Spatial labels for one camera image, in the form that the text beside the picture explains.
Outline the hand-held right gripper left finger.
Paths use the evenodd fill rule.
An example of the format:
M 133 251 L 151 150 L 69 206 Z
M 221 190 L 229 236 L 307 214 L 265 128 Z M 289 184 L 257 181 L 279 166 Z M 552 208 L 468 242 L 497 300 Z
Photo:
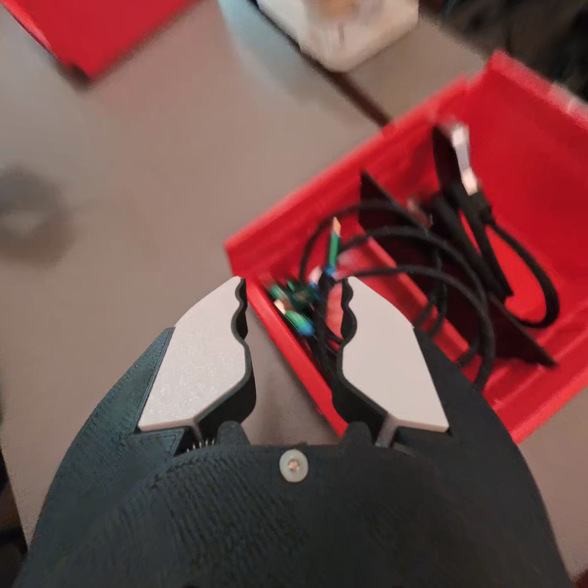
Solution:
M 235 276 L 177 321 L 138 420 L 141 432 L 216 433 L 250 416 L 256 386 L 246 310 L 246 280 Z

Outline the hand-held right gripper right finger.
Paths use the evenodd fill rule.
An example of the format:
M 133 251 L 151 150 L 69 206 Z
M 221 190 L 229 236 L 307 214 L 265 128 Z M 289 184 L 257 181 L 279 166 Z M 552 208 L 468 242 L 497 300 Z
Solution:
M 367 425 L 377 447 L 399 428 L 445 434 L 445 409 L 409 320 L 356 277 L 342 280 L 342 343 L 332 401 L 342 419 Z

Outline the red bin with cables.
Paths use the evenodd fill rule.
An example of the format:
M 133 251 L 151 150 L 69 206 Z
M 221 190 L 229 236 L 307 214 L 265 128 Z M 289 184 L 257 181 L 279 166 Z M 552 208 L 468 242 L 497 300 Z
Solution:
M 319 222 L 359 200 L 367 171 L 402 202 L 437 189 L 431 131 L 457 119 L 470 129 L 473 168 L 497 220 L 541 263 L 560 296 L 554 325 L 532 337 L 555 367 L 499 359 L 484 395 L 520 443 L 587 387 L 587 118 L 556 89 L 496 52 L 474 77 L 458 78 L 388 124 L 225 242 L 233 273 L 316 409 L 341 436 L 346 423 L 310 353 L 265 293 L 297 273 Z

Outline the grey desk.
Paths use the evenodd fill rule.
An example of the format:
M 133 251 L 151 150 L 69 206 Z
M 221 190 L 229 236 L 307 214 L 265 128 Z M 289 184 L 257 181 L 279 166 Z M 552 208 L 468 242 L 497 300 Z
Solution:
M 370 124 L 261 35 L 234 46 L 213 3 L 196 7 L 146 55 L 88 93 L 1 9 L 1 169 L 57 220 L 38 245 L 1 256 L 1 449 L 25 537 L 40 540 L 21 578 L 32 587 L 505 586 L 570 584 L 515 529 L 537 491 L 501 485 L 514 544 L 489 562 L 469 516 L 412 448 L 357 437 L 311 448 L 310 479 L 285 482 L 276 451 L 232 446 L 175 455 L 153 436 L 99 430 L 83 460 L 56 471 L 108 388 L 148 345 L 230 277 L 221 241 L 287 187 L 349 151 Z

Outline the empty red bin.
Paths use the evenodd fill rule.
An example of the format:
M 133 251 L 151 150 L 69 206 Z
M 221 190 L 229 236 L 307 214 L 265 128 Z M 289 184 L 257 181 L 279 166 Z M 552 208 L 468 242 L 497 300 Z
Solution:
M 65 70 L 99 79 L 195 1 L 1 1 Z

